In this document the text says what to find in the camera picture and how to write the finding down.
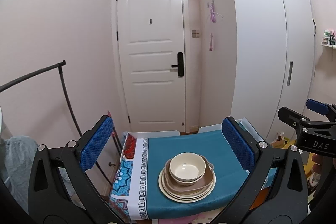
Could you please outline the person's right hand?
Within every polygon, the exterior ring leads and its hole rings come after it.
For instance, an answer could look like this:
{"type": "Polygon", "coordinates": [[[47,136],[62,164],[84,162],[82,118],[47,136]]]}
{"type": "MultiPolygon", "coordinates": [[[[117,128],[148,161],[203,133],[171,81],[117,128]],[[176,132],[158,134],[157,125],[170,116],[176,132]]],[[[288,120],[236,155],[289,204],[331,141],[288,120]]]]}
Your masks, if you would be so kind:
{"type": "Polygon", "coordinates": [[[314,162],[313,171],[317,174],[322,174],[323,157],[321,155],[314,154],[311,159],[314,162]]]}

